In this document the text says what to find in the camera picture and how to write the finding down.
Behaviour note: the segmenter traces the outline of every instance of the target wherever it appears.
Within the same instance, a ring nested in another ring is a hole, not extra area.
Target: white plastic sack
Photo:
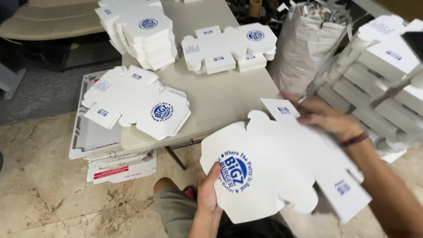
[[[295,93],[305,92],[345,34],[346,26],[330,22],[321,25],[321,21],[290,11],[279,35],[275,59],[268,68],[276,86]]]

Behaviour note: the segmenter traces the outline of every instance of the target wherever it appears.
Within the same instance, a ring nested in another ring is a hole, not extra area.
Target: white table
[[[224,0],[201,0],[195,3],[162,0],[166,16],[173,20],[173,33],[180,45],[184,36],[195,36],[194,30],[219,25],[238,26]],[[185,170],[169,146],[211,133],[234,122],[247,118],[251,110],[261,110],[260,98],[275,98],[278,89],[265,68],[239,73],[237,69],[212,75],[197,75],[187,69],[181,54],[178,62],[155,73],[159,81],[171,88],[184,91],[190,101],[191,116],[174,137],[158,141],[135,126],[123,127],[122,147],[129,153],[139,153],[165,147]],[[122,56],[122,65],[139,65],[130,55]]]

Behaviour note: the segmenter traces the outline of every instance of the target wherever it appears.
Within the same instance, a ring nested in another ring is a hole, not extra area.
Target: person's right hand
[[[294,106],[297,105],[301,97],[299,94],[288,91],[281,91],[281,94]],[[326,106],[317,99],[306,97],[299,107],[307,112],[298,117],[299,123],[318,125],[324,130],[334,133],[341,141],[347,141],[363,133],[363,129],[353,119]]]

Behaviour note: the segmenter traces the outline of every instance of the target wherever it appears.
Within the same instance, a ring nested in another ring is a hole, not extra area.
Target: marble floor
[[[176,150],[182,171],[162,149],[157,172],[122,183],[86,182],[83,159],[68,158],[75,113],[0,127],[0,238],[167,237],[154,211],[152,188],[167,176],[183,188],[197,185],[201,146]],[[423,147],[392,164],[423,201]],[[330,214],[302,215],[281,210],[298,238],[386,237],[369,208],[347,224]]]

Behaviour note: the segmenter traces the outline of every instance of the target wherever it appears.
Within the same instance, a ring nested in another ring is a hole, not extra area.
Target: cardboard tube
[[[261,0],[250,0],[248,4],[248,16],[260,17]]]

